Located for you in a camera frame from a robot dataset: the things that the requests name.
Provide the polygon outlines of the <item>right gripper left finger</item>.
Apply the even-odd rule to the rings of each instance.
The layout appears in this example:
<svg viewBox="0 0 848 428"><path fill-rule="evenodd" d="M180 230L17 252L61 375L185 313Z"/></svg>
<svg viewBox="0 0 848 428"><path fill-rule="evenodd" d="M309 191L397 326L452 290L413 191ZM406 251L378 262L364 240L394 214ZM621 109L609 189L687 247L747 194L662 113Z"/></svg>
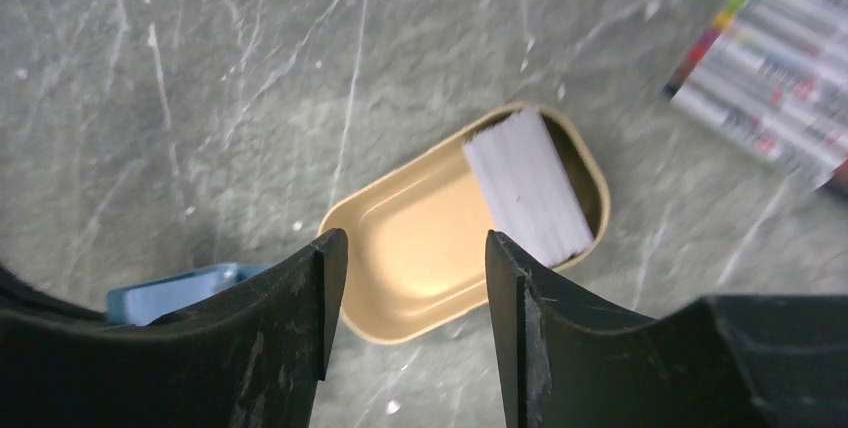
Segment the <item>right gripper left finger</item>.
<svg viewBox="0 0 848 428"><path fill-rule="evenodd" d="M286 260L148 326L1 273L5 427L306 427L326 378L348 238Z"/></svg>

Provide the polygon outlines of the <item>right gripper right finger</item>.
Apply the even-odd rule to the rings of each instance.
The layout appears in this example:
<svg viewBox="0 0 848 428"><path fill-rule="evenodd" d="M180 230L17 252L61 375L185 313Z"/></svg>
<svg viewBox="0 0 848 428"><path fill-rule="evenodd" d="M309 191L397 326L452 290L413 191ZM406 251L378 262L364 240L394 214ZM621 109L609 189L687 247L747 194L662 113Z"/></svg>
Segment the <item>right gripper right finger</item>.
<svg viewBox="0 0 848 428"><path fill-rule="evenodd" d="M653 319L490 232L485 274L510 427L843 427L843 295L703 296Z"/></svg>

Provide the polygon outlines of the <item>blue leather card holder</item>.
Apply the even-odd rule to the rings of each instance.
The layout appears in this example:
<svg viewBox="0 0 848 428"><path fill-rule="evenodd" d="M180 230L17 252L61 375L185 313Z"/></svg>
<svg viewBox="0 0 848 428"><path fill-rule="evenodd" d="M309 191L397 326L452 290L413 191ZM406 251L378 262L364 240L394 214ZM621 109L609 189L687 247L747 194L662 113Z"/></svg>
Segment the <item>blue leather card holder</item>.
<svg viewBox="0 0 848 428"><path fill-rule="evenodd" d="M210 298L267 270L269 265L219 263L191 272L109 291L105 319L147 326L169 313Z"/></svg>

